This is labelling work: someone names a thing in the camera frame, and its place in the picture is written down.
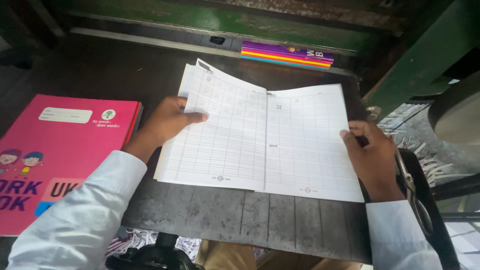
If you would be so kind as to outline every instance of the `white shirt sleeve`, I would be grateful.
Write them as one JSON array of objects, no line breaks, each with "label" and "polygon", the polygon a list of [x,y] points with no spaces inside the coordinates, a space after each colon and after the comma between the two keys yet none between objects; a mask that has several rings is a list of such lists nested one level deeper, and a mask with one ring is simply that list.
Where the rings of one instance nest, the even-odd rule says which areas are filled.
[{"label": "white shirt sleeve", "polygon": [[79,188],[20,234],[7,269],[96,269],[146,171],[138,158],[112,151]]},{"label": "white shirt sleeve", "polygon": [[442,269],[408,201],[369,203],[367,217],[375,269]]}]

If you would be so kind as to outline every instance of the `green metal frame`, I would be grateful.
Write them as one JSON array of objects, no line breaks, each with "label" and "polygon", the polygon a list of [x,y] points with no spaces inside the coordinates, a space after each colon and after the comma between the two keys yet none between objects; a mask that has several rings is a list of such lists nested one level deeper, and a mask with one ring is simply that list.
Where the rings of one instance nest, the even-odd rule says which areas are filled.
[{"label": "green metal frame", "polygon": [[373,33],[286,21],[162,0],[50,0],[74,14],[94,14],[145,23],[231,33],[244,37],[331,48],[339,54],[362,53],[378,39]]},{"label": "green metal frame", "polygon": [[413,96],[448,88],[441,75],[480,42],[480,1],[456,0],[363,97],[367,106],[382,109],[381,120]]}]

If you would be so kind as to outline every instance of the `workbook page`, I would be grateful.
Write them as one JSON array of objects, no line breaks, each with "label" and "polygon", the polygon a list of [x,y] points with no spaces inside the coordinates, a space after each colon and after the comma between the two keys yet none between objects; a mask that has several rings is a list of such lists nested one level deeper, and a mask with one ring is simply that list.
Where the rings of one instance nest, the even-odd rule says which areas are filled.
[{"label": "workbook page", "polygon": [[173,142],[159,181],[263,190],[266,90],[204,62],[190,67],[185,113],[208,115]]},{"label": "workbook page", "polygon": [[364,202],[339,135],[348,130],[341,85],[268,92],[265,192]]}]

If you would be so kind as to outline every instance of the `colorful book spines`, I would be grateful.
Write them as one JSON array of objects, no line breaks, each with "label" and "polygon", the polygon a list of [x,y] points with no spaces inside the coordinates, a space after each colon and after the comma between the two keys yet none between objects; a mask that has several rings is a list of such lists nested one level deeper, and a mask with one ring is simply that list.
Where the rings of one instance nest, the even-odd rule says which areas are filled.
[{"label": "colorful book spines", "polygon": [[249,41],[243,42],[241,57],[321,70],[328,70],[333,63],[333,55],[330,53]]}]

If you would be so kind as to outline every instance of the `pink book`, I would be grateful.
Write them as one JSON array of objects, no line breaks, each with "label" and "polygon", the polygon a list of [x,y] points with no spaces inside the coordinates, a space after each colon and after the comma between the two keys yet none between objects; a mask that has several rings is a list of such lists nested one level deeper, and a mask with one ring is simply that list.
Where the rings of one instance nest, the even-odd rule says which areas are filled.
[{"label": "pink book", "polygon": [[19,235],[120,150],[139,102],[36,95],[0,140],[0,235]]}]

